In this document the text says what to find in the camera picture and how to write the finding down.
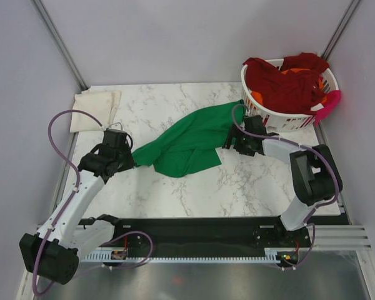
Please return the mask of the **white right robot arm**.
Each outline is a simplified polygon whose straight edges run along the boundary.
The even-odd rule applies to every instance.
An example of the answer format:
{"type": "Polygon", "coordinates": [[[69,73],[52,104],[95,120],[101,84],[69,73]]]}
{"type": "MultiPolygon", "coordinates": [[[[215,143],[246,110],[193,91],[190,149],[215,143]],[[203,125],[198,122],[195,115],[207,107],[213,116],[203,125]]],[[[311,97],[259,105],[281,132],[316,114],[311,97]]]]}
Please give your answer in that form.
{"type": "Polygon", "coordinates": [[[260,136],[231,126],[223,148],[234,149],[247,156],[260,154],[278,159],[291,168],[294,199],[280,215],[274,239],[288,246],[296,239],[296,230],[303,228],[321,206],[337,200],[343,182],[329,147],[325,144],[305,146],[276,133],[260,136]]]}

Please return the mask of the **pink t shirt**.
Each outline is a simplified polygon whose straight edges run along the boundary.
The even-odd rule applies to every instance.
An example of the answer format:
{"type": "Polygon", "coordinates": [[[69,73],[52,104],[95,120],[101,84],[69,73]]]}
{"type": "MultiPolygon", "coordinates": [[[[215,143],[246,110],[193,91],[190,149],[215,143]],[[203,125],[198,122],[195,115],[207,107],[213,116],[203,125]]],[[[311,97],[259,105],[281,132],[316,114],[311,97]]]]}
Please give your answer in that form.
{"type": "Polygon", "coordinates": [[[327,93],[324,99],[321,101],[322,108],[316,111],[316,117],[314,121],[314,126],[317,127],[318,124],[326,119],[336,108],[341,100],[342,93],[340,90],[333,90],[327,93]]]}

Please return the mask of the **left aluminium corner post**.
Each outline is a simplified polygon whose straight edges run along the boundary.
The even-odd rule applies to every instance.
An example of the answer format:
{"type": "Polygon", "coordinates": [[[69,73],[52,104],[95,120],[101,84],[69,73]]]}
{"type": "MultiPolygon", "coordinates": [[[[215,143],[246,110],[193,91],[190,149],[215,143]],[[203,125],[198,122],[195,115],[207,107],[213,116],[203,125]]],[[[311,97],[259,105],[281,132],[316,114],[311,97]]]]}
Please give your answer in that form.
{"type": "Polygon", "coordinates": [[[57,47],[57,50],[59,51],[60,55],[64,59],[66,66],[70,70],[80,90],[82,91],[87,90],[89,86],[87,85],[86,81],[83,78],[83,75],[79,71],[71,53],[69,52],[68,47],[66,46],[63,38],[61,37],[61,34],[58,31],[52,17],[50,16],[48,9],[44,5],[44,2],[42,0],[31,0],[31,4],[36,10],[37,15],[43,22],[44,27],[48,31],[51,39],[53,40],[55,46],[57,47]]]}

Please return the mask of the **green t shirt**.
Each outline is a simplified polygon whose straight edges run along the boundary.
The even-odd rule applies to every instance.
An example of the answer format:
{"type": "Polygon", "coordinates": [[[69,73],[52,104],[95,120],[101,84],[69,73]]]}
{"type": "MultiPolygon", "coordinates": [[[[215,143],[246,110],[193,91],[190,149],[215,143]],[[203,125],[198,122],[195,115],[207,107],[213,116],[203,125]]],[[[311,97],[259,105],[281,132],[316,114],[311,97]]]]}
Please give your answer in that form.
{"type": "Polygon", "coordinates": [[[136,166],[153,166],[157,173],[182,178],[220,165],[216,149],[224,144],[234,121],[243,121],[242,105],[243,101],[238,100],[183,117],[132,153],[136,166]]]}

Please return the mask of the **aluminium frame rail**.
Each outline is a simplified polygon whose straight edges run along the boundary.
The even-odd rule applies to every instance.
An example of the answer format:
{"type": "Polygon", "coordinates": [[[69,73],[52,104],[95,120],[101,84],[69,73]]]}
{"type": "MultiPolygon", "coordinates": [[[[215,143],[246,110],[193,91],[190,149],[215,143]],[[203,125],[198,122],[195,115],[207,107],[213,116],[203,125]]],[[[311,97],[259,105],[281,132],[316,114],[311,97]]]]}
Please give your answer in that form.
{"type": "MultiPolygon", "coordinates": [[[[148,234],[156,243],[226,243],[242,244],[253,242],[260,248],[309,248],[362,249],[371,244],[363,228],[356,226],[307,226],[295,231],[277,231],[276,226],[256,226],[252,237],[247,229],[231,226],[199,227],[154,227],[149,226],[139,234],[148,234]]],[[[115,233],[115,227],[107,222],[77,226],[67,234],[59,226],[50,234],[49,240],[65,248],[80,248],[92,251],[103,244],[116,244],[122,237],[115,233]]]]}

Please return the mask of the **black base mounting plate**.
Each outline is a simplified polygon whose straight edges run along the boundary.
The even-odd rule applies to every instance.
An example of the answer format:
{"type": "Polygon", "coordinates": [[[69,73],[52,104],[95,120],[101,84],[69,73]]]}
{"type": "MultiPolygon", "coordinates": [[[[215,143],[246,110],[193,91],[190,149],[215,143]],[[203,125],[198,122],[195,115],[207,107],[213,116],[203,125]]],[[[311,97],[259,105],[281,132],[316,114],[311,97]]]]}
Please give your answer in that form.
{"type": "Polygon", "coordinates": [[[287,231],[278,217],[109,218],[107,247],[126,246],[130,258],[243,258],[267,248],[309,247],[307,229],[287,231]]]}

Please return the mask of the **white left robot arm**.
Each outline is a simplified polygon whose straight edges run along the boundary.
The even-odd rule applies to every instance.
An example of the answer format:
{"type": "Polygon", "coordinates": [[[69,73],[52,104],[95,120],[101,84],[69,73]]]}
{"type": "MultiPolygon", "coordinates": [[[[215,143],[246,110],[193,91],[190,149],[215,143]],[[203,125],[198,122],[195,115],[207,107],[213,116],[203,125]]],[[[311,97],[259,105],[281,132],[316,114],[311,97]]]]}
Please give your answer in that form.
{"type": "Polygon", "coordinates": [[[19,242],[33,279],[66,284],[82,258],[105,242],[117,246],[124,241],[124,229],[116,225],[119,218],[102,214],[88,221],[83,216],[111,177],[133,167],[128,141],[102,142],[82,157],[76,182],[59,206],[35,234],[26,233],[19,242]]]}

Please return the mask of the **dark red t shirt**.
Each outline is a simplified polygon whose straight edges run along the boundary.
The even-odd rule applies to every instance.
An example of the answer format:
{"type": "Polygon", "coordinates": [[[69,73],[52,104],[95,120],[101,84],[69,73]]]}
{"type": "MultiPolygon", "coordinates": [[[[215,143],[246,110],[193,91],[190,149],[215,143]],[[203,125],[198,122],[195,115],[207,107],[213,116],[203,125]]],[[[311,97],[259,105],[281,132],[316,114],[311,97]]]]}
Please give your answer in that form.
{"type": "Polygon", "coordinates": [[[271,111],[314,115],[313,107],[326,103],[321,74],[329,64],[316,54],[285,57],[280,69],[258,57],[247,59],[244,65],[251,96],[271,111]]]}

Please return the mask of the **aluminium corner post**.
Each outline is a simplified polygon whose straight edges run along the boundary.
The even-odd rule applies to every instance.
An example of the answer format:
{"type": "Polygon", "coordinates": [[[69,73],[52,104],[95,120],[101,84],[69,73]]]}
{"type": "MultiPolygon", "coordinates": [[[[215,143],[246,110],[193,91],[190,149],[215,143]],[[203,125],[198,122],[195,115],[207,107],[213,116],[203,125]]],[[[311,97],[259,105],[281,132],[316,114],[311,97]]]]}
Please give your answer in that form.
{"type": "Polygon", "coordinates": [[[329,39],[329,42],[325,50],[321,54],[321,57],[325,61],[328,61],[330,57],[332,56],[334,49],[336,48],[339,40],[342,38],[344,32],[348,28],[349,23],[351,22],[352,18],[354,17],[356,11],[359,9],[362,2],[363,0],[351,0],[350,1],[338,25],[336,26],[331,38],[329,39]]]}
{"type": "Polygon", "coordinates": [[[48,31],[51,39],[53,40],[55,46],[57,47],[57,50],[59,51],[60,55],[64,59],[66,66],[70,70],[80,90],[82,91],[87,90],[89,86],[87,85],[86,81],[83,78],[83,75],[79,71],[71,53],[69,52],[68,47],[66,46],[63,38],[61,37],[61,34],[58,31],[52,17],[50,16],[48,9],[44,5],[44,2],[42,0],[31,0],[31,4],[36,10],[37,15],[43,22],[44,27],[48,31]]]}

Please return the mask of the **white plastic laundry basket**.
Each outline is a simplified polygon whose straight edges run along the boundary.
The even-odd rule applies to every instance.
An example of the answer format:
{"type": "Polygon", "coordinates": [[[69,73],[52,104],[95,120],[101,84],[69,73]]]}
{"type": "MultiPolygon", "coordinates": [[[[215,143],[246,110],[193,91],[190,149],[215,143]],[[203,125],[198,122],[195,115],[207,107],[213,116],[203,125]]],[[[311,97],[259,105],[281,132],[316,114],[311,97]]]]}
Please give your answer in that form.
{"type": "MultiPolygon", "coordinates": [[[[283,59],[268,59],[265,60],[276,66],[278,69],[283,64],[283,59]]],[[[242,64],[241,69],[241,82],[242,82],[242,98],[245,105],[248,107],[250,115],[259,115],[262,117],[262,123],[267,128],[273,128],[278,132],[289,132],[302,129],[310,126],[314,123],[316,117],[316,111],[322,108],[321,104],[313,107],[315,111],[314,115],[308,114],[285,114],[280,112],[271,111],[262,105],[260,105],[251,96],[251,90],[246,86],[246,69],[247,66],[242,64]]],[[[324,84],[323,92],[326,94],[333,91],[339,90],[336,78],[331,72],[330,68],[327,68],[322,74],[322,82],[324,84]]]]}

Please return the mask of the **cream folded t shirt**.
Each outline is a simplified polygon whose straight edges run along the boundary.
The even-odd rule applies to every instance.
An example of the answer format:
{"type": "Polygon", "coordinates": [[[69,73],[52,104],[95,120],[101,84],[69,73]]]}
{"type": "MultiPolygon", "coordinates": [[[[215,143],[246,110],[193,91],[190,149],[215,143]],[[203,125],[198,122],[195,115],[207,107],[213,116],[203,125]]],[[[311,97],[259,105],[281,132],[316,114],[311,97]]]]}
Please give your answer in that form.
{"type": "Polygon", "coordinates": [[[73,112],[69,131],[100,131],[114,123],[114,118],[121,102],[121,91],[84,91],[74,95],[74,110],[84,111],[94,116],[100,123],[80,112],[73,112]]]}

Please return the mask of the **right aluminium corner post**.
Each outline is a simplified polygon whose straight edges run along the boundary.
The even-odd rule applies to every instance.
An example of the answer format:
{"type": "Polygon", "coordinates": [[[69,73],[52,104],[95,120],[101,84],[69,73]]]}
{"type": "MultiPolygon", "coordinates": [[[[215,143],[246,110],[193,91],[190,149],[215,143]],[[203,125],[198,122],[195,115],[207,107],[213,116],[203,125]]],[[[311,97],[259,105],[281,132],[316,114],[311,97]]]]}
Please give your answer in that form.
{"type": "Polygon", "coordinates": [[[351,22],[352,18],[354,17],[356,11],[359,9],[362,2],[363,0],[351,0],[350,1],[338,25],[336,26],[331,38],[329,39],[329,42],[325,50],[321,54],[321,57],[325,61],[328,61],[330,57],[332,56],[334,49],[336,48],[339,40],[342,38],[344,32],[348,28],[349,23],[351,22]]]}

